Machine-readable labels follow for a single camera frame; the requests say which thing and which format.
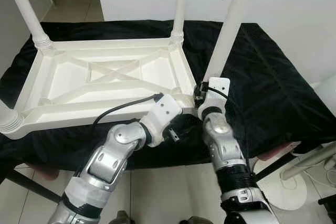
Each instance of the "floor tile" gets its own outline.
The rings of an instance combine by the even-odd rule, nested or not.
[[[117,216],[117,212],[124,210],[130,215],[131,207],[131,172],[125,172],[111,194],[104,210],[101,212],[101,224],[108,224]]]
[[[221,191],[212,164],[186,166],[192,215],[223,224],[225,212],[220,207]]]
[[[84,22],[88,14],[93,21],[101,19],[98,7],[92,0],[54,0],[55,5],[49,10],[44,17],[44,22]]]
[[[53,6],[44,17],[44,22],[84,22],[88,6],[78,7],[56,7]]]
[[[34,174],[33,180],[61,195],[72,176],[73,172],[61,170],[58,178],[54,181],[47,181],[38,173]],[[47,223],[54,213],[56,206],[54,202],[29,191],[20,224]]]
[[[136,224],[177,224],[191,215],[184,166],[132,171],[131,217]]]
[[[26,177],[32,178],[31,168],[17,169]],[[0,185],[0,223],[18,224],[28,190],[5,179]]]
[[[15,169],[21,169],[21,168],[29,168],[29,166],[25,163],[19,164],[15,167]]]
[[[292,224],[292,223],[306,223],[306,224],[332,224],[327,215],[327,211],[323,206],[318,205],[317,201],[320,199],[312,181],[310,178],[302,174],[303,179],[306,182],[308,195],[306,203],[298,210],[285,211],[273,207],[280,224]]]
[[[306,172],[313,178],[313,184],[321,198],[336,194],[336,188],[332,188],[332,185],[328,182],[327,171],[324,170],[323,165],[324,164],[320,164],[306,170]],[[333,179],[332,181],[336,181],[336,172],[330,175],[330,178]],[[314,181],[314,179],[330,186],[323,185]]]
[[[89,10],[85,17],[86,22],[104,21],[103,12],[101,10],[100,0],[92,0]]]
[[[258,161],[258,158],[257,157],[254,157],[254,158],[250,158],[249,159],[249,163],[250,163],[250,167],[252,169],[252,167],[254,167],[254,165],[256,164],[256,162]]]

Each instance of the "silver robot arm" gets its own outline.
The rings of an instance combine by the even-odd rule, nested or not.
[[[210,78],[203,88],[204,102],[198,109],[198,116],[203,120],[203,139],[222,191],[221,207],[227,214],[225,223],[278,224],[226,122],[226,98],[220,93],[228,96],[229,84],[225,78]]]
[[[111,128],[104,145],[95,150],[80,175],[69,182],[49,224],[97,224],[133,151],[145,144],[159,145],[163,130],[181,113],[181,107],[167,94],[140,122]]]
[[[220,93],[227,96],[229,84],[225,78],[210,78],[208,86],[195,96],[202,104],[198,116],[203,120],[204,142],[222,191],[225,223],[278,224],[224,117],[226,99]],[[163,130],[181,113],[178,103],[165,95],[140,122],[111,128],[104,145],[95,150],[80,175],[71,179],[49,224],[97,224],[128,157],[145,144],[159,145]]]

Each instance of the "black velvet cloth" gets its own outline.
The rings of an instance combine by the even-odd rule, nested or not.
[[[172,21],[42,23],[53,41],[168,37]],[[186,21],[183,49],[196,80],[202,81],[222,23]],[[0,81],[0,98],[14,107],[34,61],[30,38]],[[242,24],[222,77],[230,78],[229,97],[244,113],[226,104],[226,117],[249,157],[289,141],[307,145],[334,141],[336,118],[326,108],[276,43],[257,25]],[[202,124],[190,115],[174,122],[179,142],[135,152],[128,168],[162,167],[209,162]],[[0,166],[22,162],[75,170],[104,140],[111,123],[99,124],[93,139],[89,126],[31,132],[20,140],[0,135]]]

